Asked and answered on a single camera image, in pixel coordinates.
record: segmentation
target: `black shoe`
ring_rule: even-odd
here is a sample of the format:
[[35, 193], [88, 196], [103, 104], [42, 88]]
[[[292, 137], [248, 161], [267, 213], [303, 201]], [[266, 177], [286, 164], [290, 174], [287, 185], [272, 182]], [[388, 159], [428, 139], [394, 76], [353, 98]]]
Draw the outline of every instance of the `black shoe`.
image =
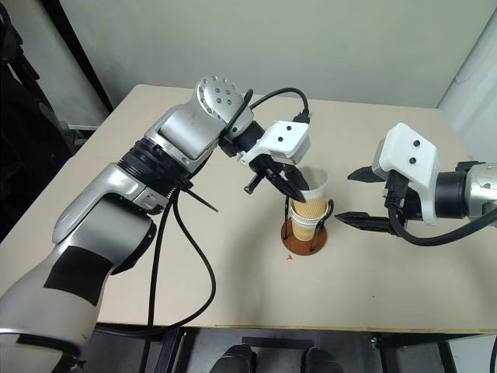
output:
[[255, 373], [257, 354], [248, 344], [232, 346], [210, 370], [210, 373]]
[[302, 354], [301, 373], [344, 373], [344, 371], [328, 351], [311, 347]]

